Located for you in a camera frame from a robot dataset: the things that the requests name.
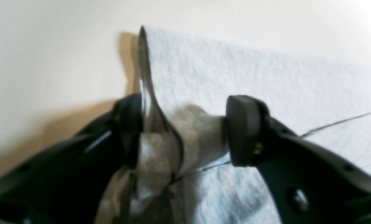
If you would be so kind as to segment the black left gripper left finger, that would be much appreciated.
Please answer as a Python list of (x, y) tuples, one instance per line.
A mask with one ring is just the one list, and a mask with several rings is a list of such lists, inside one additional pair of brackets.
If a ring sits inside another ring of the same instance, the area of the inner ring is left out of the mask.
[(92, 224), (111, 177), (137, 164), (140, 94), (126, 96), (73, 137), (0, 177), (0, 220), (10, 224)]

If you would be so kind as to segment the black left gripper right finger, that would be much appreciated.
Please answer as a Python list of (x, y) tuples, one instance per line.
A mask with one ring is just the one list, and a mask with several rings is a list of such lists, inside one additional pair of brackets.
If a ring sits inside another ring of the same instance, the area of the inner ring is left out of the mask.
[(259, 99), (227, 98), (235, 167), (255, 167), (283, 224), (371, 224), (371, 176), (270, 116)]

